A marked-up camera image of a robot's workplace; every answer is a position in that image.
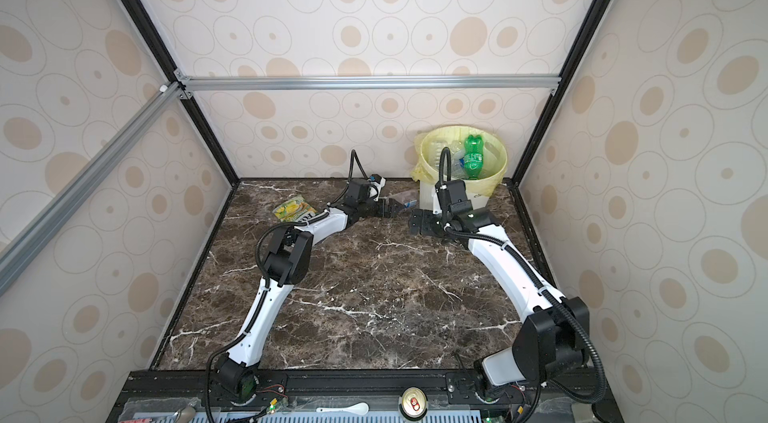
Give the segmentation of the yellow plastic bin liner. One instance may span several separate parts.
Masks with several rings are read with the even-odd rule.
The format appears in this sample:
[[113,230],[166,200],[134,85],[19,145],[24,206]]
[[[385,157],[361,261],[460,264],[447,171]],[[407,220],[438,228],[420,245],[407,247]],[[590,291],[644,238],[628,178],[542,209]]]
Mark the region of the yellow plastic bin liner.
[[508,167],[508,153],[503,142],[493,133],[467,125],[449,125],[434,128],[414,139],[416,163],[411,170],[414,181],[434,185],[438,178],[438,158],[444,146],[451,149],[452,160],[459,157],[454,149],[464,151],[464,142],[470,136],[482,138],[483,167],[477,179],[464,177],[469,196],[490,197],[500,184]]

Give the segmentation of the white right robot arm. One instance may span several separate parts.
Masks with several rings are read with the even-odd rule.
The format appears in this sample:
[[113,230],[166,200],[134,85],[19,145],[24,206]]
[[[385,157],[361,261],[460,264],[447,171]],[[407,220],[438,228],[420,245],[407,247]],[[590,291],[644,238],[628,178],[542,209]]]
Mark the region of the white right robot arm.
[[476,363],[478,393],[487,398],[508,384],[545,383],[579,403],[603,400],[608,382],[589,336],[587,305],[546,282],[489,209],[473,207],[465,182],[454,179],[451,169],[451,151],[444,147],[433,191],[439,209],[416,210],[413,232],[466,248],[496,279],[521,323],[510,348]]

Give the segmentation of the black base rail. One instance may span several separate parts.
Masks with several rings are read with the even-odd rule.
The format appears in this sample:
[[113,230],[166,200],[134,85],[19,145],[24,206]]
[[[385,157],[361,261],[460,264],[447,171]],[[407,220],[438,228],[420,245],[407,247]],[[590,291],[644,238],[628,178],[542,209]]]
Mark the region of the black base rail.
[[[620,422],[611,393],[595,404],[559,389],[513,383],[482,397],[467,369],[259,370],[257,392],[234,396],[201,371],[139,371],[128,376],[110,422],[405,422],[400,397],[409,387],[428,398],[419,422]],[[365,402],[365,416],[317,413],[319,407]]]

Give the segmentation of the drink can top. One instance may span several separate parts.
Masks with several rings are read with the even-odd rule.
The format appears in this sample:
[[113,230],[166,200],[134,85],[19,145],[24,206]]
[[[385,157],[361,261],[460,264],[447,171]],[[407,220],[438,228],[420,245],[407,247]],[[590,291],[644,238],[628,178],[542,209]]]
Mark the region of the drink can top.
[[417,387],[407,388],[400,397],[399,411],[408,421],[421,421],[428,413],[428,398]]

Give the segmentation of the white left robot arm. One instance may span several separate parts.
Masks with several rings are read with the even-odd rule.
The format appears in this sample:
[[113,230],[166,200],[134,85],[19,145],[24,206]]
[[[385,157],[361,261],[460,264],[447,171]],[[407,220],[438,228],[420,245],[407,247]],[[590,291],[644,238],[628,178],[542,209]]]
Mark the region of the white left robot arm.
[[352,151],[345,187],[323,212],[278,223],[259,238],[254,250],[261,273],[257,295],[237,337],[208,357],[207,383],[218,383],[241,402],[255,395],[255,369],[266,338],[288,294],[306,277],[315,244],[361,219],[393,218],[405,209],[404,204],[382,195],[385,185],[383,176],[365,172]]

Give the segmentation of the horizontal aluminium rail back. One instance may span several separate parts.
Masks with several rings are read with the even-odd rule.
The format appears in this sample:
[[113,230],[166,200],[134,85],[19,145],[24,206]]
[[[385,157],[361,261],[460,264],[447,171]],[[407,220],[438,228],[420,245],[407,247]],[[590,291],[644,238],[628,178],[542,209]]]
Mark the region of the horizontal aluminium rail back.
[[561,78],[555,74],[490,75],[347,75],[347,76],[189,76],[177,74],[165,85],[177,85],[188,94],[200,92],[333,93],[427,90],[555,90]]

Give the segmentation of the white plastic spoon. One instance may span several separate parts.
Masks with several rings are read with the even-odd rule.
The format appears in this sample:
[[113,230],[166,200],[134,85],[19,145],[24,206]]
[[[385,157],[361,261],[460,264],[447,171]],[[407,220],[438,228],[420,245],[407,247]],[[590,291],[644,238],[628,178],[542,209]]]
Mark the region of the white plastic spoon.
[[370,411],[370,406],[365,402],[356,403],[345,407],[319,407],[317,413],[349,413],[357,416],[365,416]]

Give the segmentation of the green bottle yellow cap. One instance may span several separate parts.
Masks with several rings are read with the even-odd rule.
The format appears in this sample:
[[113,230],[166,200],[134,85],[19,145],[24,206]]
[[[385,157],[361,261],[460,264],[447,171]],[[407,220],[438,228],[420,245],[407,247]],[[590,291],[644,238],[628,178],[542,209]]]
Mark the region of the green bottle yellow cap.
[[484,167],[484,140],[480,134],[469,134],[464,141],[462,166],[469,179],[479,179]]

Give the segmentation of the diagonal aluminium rail left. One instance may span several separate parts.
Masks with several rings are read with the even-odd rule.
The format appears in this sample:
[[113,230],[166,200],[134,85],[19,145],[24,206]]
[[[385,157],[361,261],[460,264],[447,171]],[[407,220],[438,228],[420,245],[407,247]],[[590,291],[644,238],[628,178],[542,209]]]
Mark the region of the diagonal aluminium rail left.
[[181,93],[178,82],[169,82],[163,91],[156,93],[6,247],[1,254],[3,293]]

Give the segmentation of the green Fox's candy bag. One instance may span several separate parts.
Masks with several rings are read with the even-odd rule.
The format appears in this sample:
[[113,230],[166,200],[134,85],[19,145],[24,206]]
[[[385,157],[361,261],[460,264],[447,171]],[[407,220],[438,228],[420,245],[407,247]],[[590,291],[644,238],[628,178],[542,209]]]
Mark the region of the green Fox's candy bag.
[[296,195],[278,204],[272,211],[281,222],[305,222],[318,212],[302,195]]

